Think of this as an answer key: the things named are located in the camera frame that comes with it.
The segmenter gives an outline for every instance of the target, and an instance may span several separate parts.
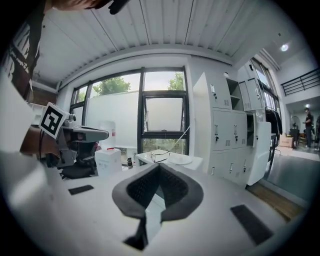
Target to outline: black rubber pad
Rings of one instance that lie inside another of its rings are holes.
[[[68,190],[69,190],[70,194],[73,196],[73,195],[80,194],[80,193],[86,192],[88,190],[93,190],[93,189],[94,189],[93,186],[85,185],[85,186],[79,186],[79,187],[71,188],[71,189],[68,189]]]
[[[245,205],[238,205],[230,210],[256,245],[263,243],[273,235],[271,230]]]

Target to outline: cardboard box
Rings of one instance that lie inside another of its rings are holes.
[[[279,142],[280,147],[292,148],[293,143],[294,143],[293,137],[286,137],[286,135],[284,134],[280,135],[280,142]]]

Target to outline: cabinet door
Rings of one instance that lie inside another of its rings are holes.
[[[234,136],[232,148],[243,148],[247,146],[247,115],[246,113],[236,113],[233,112],[233,128],[234,128]]]
[[[261,95],[260,95],[260,91],[257,87],[256,80],[254,78],[251,78],[251,79],[245,81],[245,84],[246,84],[246,89],[249,94],[251,110],[262,109],[263,105],[261,102]]]
[[[242,96],[243,109],[244,111],[250,111],[251,103],[250,103],[249,93],[247,90],[246,81],[240,82],[239,87],[240,87],[241,96]]]
[[[213,152],[210,156],[208,174],[215,177],[227,177],[230,168],[230,152]]]
[[[212,150],[229,150],[234,138],[234,123],[230,111],[212,110]]]
[[[247,184],[249,186],[262,179],[266,172],[266,167],[269,160],[270,153],[270,139],[271,139],[271,123],[258,122],[257,123],[257,138],[255,155],[253,159],[251,173]]]
[[[251,147],[232,150],[233,175],[232,181],[241,188],[246,188],[252,167],[253,149]]]
[[[209,93],[211,93],[210,101],[213,108],[231,109],[231,99],[227,80],[224,76],[215,73],[206,73]]]

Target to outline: railing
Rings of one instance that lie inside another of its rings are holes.
[[[281,84],[284,95],[288,96],[320,85],[320,68]]]

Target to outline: white ceiling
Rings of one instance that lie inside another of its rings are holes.
[[[288,45],[288,50],[281,51],[281,46],[284,44]],[[283,62],[294,54],[308,47],[303,34],[297,28],[292,27],[288,29],[286,33],[272,40],[264,49],[273,57],[276,63],[281,66]]]
[[[320,96],[290,103],[286,106],[291,113],[300,113],[304,111],[306,104],[310,104],[311,112],[320,111]]]
[[[188,45],[244,64],[281,30],[277,15],[266,12],[265,4],[264,0],[131,0],[116,15],[109,14],[108,6],[50,10],[43,21],[33,79],[56,88],[59,81],[99,58],[148,45]]]

